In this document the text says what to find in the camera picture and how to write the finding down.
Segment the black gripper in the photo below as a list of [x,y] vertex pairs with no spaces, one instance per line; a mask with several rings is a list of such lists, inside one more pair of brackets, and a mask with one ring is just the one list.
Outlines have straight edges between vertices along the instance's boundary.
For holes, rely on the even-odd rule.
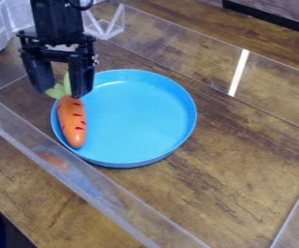
[[73,99],[92,91],[96,57],[95,38],[84,33],[80,11],[32,11],[33,29],[20,30],[21,62],[39,93],[55,85],[51,61],[67,62]]

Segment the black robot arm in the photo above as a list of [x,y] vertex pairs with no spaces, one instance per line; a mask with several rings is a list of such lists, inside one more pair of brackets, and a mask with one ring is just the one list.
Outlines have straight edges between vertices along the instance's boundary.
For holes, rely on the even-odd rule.
[[68,66],[69,94],[75,99],[92,91],[96,67],[93,42],[84,33],[81,13],[91,8],[79,0],[29,0],[33,31],[20,30],[21,62],[29,82],[43,93],[55,86],[52,62]]

